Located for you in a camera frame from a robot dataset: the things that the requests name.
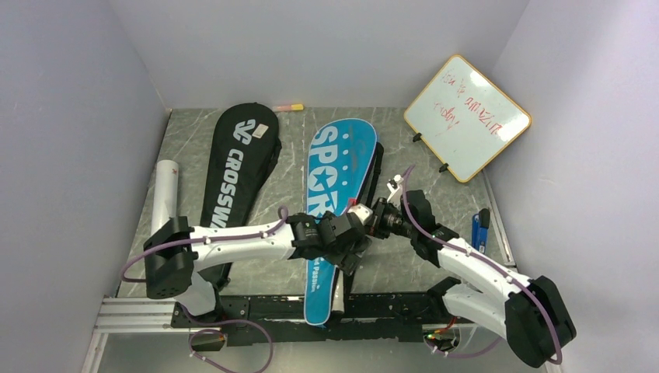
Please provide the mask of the blue racket cover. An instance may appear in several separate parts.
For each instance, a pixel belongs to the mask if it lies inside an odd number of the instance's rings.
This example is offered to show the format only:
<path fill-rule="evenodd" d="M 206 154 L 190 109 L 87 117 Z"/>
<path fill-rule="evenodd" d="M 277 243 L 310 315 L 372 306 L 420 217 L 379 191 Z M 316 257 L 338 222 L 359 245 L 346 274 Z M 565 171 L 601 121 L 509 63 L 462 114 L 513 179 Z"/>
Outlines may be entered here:
<path fill-rule="evenodd" d="M 340 215 L 357 201 L 368 184 L 377 144 L 375 128 L 366 120 L 340 119 L 318 129 L 309 146 L 306 213 Z M 306 262 L 303 315 L 308 325 L 323 328 L 330 320 L 337 271 L 322 258 Z"/>

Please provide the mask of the black racket cover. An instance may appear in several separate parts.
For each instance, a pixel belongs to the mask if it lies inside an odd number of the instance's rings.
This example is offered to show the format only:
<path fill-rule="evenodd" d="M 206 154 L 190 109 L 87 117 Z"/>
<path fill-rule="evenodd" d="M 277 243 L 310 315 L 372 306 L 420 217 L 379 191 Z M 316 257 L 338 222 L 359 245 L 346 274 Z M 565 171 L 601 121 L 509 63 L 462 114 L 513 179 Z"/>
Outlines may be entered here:
<path fill-rule="evenodd" d="M 271 109 L 259 103 L 227 109 L 214 129 L 200 225 L 244 226 L 280 151 L 279 120 Z"/>

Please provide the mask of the white shuttlecock tube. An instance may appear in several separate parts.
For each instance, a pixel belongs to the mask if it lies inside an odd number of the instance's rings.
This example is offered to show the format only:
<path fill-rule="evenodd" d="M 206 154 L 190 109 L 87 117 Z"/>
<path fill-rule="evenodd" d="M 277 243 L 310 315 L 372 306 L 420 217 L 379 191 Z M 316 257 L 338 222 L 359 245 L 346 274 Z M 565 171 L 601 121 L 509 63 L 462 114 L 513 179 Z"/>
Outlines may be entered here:
<path fill-rule="evenodd" d="M 172 160 L 158 161 L 155 167 L 151 234 L 170 218 L 176 217 L 179 165 Z"/>

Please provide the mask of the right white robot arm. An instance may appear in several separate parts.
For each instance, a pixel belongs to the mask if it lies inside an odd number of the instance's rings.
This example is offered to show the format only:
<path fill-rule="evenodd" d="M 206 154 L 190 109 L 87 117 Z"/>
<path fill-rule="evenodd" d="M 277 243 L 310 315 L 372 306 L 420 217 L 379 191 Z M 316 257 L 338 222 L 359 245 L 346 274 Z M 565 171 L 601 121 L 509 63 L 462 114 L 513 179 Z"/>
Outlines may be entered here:
<path fill-rule="evenodd" d="M 420 190 L 406 192 L 398 204 L 377 199 L 368 233 L 379 239 L 398 235 L 414 252 L 451 272 L 427 291 L 427 312 L 436 322 L 452 316 L 468 319 L 498 335 L 525 364 L 538 368 L 558 362 L 576 327 L 556 284 L 530 278 L 473 248 L 450 228 L 436 222 Z"/>

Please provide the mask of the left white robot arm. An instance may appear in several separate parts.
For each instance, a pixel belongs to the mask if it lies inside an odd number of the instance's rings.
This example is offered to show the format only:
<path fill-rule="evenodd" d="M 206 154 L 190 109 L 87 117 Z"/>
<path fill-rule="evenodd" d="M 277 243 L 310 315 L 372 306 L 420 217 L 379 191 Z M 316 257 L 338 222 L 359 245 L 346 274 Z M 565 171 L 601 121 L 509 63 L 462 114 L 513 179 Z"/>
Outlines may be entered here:
<path fill-rule="evenodd" d="M 278 221 L 234 228 L 190 227 L 187 218 L 172 218 L 145 244 L 145 286 L 150 299 L 173 298 L 202 326 L 222 315 L 219 287 L 201 271 L 226 263 L 256 259 L 322 258 L 351 274 L 361 260 L 366 224 L 372 211 L 363 204 L 341 215 L 316 219 L 279 210 Z"/>

